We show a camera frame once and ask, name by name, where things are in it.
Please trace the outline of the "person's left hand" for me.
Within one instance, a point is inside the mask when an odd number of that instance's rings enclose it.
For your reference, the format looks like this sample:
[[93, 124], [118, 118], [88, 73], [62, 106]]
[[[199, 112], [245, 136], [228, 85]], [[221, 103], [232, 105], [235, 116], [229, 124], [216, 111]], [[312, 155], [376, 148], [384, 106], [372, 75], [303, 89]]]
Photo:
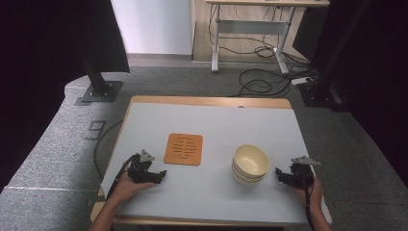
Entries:
[[128, 167], [125, 167], [124, 172], [120, 175], [120, 177], [116, 181], [114, 191], [108, 198], [108, 201], [112, 202], [115, 205], [120, 205], [124, 201], [132, 198], [139, 191], [146, 190], [154, 186], [154, 184], [151, 182], [147, 183], [133, 182], [131, 178], [128, 176], [127, 171]]

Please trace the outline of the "cream bowl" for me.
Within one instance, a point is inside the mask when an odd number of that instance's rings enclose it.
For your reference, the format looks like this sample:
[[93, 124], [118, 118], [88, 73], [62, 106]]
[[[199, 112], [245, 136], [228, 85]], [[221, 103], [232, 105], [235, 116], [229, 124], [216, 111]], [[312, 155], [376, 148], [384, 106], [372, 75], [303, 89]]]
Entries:
[[268, 172], [268, 168], [261, 167], [261, 173], [260, 174], [251, 175], [251, 174], [243, 171], [242, 169], [240, 169], [238, 164], [235, 161], [232, 162], [232, 169], [234, 171], [234, 174], [237, 177], [239, 177], [240, 179], [242, 179], [245, 182], [251, 182], [251, 183], [260, 181], [261, 179], [264, 178], [264, 176]]
[[262, 177], [255, 178], [255, 179], [251, 179], [251, 178], [246, 179], [244, 176], [242, 176], [240, 173], [236, 172], [235, 170], [233, 170], [233, 175], [234, 175], [235, 180], [238, 183], [243, 184], [243, 185], [255, 185], [263, 180]]
[[233, 166], [243, 176], [255, 178], [264, 176], [269, 171], [268, 155], [252, 144], [239, 146], [233, 157]]

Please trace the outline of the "black metal stand with base plate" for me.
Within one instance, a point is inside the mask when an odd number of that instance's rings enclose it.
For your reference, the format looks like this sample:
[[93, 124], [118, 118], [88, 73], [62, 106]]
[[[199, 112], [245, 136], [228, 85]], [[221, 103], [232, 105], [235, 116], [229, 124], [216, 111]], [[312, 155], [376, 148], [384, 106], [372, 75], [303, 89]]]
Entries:
[[90, 85], [82, 97], [79, 97], [75, 102], [76, 106], [89, 106], [94, 102], [114, 103], [117, 94], [119, 93], [121, 81], [106, 81], [101, 72], [96, 70], [85, 49], [81, 38], [76, 35], [75, 41], [78, 46], [77, 52], [81, 61], [81, 65], [85, 70], [90, 80]]

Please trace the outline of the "white panel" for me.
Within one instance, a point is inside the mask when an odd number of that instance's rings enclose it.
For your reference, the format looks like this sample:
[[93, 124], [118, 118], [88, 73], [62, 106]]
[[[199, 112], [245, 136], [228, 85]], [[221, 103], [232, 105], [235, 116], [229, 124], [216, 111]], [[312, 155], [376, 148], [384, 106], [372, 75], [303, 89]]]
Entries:
[[128, 54], [192, 55], [193, 0], [112, 0]]

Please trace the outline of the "white power strip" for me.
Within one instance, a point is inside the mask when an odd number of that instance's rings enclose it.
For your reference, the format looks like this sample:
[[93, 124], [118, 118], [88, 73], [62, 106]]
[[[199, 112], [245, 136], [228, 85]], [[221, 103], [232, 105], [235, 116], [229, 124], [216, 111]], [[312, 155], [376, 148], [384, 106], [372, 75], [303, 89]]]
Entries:
[[297, 86], [297, 85], [312, 83], [313, 81], [314, 80], [311, 77], [302, 77], [302, 78], [293, 79], [291, 83], [293, 86]]

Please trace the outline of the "black curtain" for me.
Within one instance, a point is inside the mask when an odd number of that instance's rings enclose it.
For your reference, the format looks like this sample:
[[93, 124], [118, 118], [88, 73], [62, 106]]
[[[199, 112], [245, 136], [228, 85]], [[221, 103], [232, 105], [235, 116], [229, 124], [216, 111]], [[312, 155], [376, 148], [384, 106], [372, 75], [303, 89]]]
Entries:
[[[311, 62], [308, 42], [293, 47]], [[352, 113], [408, 187], [408, 0], [371, 0], [339, 64], [331, 108]]]
[[87, 74], [127, 72], [112, 0], [0, 0], [0, 192]]

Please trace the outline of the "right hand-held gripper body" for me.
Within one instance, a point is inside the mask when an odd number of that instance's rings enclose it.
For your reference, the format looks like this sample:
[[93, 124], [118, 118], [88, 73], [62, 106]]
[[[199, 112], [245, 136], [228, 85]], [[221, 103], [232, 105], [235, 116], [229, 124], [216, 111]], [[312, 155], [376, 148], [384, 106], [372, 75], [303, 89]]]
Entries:
[[292, 158], [290, 166], [289, 185], [296, 188], [309, 188], [314, 184], [314, 172], [312, 166], [319, 166], [320, 162], [307, 156]]

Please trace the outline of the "orange square slotted mat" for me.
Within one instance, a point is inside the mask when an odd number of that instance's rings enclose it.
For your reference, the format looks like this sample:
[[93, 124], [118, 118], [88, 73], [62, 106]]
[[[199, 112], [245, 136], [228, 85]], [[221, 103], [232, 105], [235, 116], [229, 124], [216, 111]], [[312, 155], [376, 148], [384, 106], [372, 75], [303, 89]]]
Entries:
[[201, 135], [171, 133], [167, 140], [164, 162], [173, 165], [199, 166], [202, 147]]

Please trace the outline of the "black metal stand with dark base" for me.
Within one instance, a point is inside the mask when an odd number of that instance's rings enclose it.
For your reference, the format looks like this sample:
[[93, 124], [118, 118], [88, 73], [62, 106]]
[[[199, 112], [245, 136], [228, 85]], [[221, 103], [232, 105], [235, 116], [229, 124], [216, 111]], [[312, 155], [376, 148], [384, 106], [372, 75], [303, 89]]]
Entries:
[[362, 20], [371, 0], [329, 0], [328, 8], [308, 7], [300, 22], [297, 39], [314, 50], [310, 67], [319, 77], [301, 84], [299, 90], [306, 107], [331, 108], [336, 104], [330, 91], [335, 68]]

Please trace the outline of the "wooden desk with metal legs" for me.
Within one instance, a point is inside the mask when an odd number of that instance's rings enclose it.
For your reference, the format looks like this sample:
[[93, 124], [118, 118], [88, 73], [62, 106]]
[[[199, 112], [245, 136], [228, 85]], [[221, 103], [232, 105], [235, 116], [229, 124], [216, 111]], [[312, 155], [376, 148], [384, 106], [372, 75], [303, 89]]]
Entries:
[[[328, 7], [329, 0], [205, 0], [206, 3], [216, 7], [216, 31], [215, 44], [212, 50], [211, 70], [218, 72], [218, 36], [219, 34], [248, 34], [248, 35], [273, 35], [279, 37], [273, 55], [283, 74], [288, 74], [289, 70], [284, 61], [283, 48], [290, 31], [294, 12], [297, 8], [322, 8]], [[289, 7], [289, 16], [285, 21], [244, 21], [244, 20], [224, 20], [220, 18], [222, 6], [266, 6], [266, 7]]]

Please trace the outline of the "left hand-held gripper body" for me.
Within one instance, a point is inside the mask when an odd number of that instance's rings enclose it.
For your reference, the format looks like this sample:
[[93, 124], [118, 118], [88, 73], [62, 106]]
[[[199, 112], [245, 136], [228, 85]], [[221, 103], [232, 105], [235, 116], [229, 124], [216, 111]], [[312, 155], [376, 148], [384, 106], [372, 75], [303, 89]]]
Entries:
[[158, 173], [149, 172], [155, 158], [144, 149], [131, 157], [128, 176], [135, 183], [153, 183], [153, 179], [161, 178]]

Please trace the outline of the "person's right hand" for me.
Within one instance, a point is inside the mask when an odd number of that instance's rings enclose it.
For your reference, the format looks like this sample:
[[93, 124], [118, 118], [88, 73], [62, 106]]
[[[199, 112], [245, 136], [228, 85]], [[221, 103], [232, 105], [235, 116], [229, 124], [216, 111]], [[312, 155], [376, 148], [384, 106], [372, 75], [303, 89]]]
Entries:
[[321, 208], [321, 202], [323, 200], [323, 187], [317, 176], [314, 177], [314, 185], [308, 189], [310, 202], [307, 202], [305, 191], [296, 188], [292, 188], [292, 191], [297, 195], [300, 203], [303, 206], [309, 204], [312, 210]]

